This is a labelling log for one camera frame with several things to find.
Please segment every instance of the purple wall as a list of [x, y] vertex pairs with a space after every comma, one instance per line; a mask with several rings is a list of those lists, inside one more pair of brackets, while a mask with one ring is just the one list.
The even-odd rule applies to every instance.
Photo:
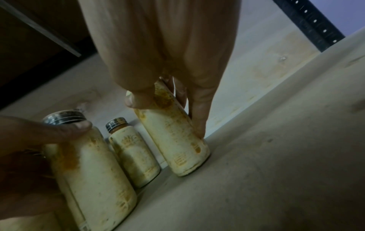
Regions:
[[345, 36], [365, 26], [365, 0], [310, 0]]

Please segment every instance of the hand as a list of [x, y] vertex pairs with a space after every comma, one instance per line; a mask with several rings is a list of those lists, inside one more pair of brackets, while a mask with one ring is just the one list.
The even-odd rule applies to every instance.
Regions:
[[126, 105], [147, 107], [157, 79], [173, 76], [176, 98], [183, 107], [188, 98], [193, 127], [203, 138], [213, 96], [234, 46], [240, 1], [79, 2], [112, 78], [132, 92]]
[[23, 150], [67, 142], [91, 127], [89, 121], [52, 126], [0, 116], [0, 220], [51, 212], [66, 205], [46, 159], [37, 151]]

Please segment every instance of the metal lid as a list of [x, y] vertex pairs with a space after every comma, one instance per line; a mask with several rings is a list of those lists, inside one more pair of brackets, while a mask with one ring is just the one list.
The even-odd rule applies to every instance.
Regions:
[[46, 124], [70, 124], [86, 120], [84, 114], [77, 110], [66, 110], [49, 114], [43, 118], [43, 122]]
[[127, 123], [127, 121], [123, 117], [118, 117], [118, 118], [112, 119], [111, 121], [107, 122], [105, 126], [106, 126], [106, 129], [108, 130], [108, 132], [110, 132], [117, 126], [126, 124], [126, 123]]

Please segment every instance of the bottle neck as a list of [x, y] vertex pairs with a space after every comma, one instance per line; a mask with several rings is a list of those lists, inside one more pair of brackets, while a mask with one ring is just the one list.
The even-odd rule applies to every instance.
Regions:
[[113, 128], [112, 130], [110, 130], [110, 131], [109, 131], [109, 134], [110, 134], [110, 135], [112, 135], [114, 132], [116, 132], [116, 131], [118, 131], [118, 130], [120, 130], [120, 129], [122, 129], [122, 128], [128, 127], [128, 126], [129, 126], [129, 124], [128, 124], [128, 123], [121, 124], [121, 125], [119, 125], [119, 126], [117, 126], [117, 127]]

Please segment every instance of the jar lid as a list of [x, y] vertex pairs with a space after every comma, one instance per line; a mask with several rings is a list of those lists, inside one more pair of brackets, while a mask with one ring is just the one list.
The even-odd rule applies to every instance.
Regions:
[[84, 114], [77, 110], [66, 110], [49, 114], [43, 118], [46, 124], [70, 124], [86, 120]]
[[108, 132], [110, 132], [117, 126], [126, 124], [126, 123], [127, 123], [127, 121], [123, 117], [118, 117], [118, 118], [112, 119], [111, 121], [107, 122], [105, 127], [108, 130]]

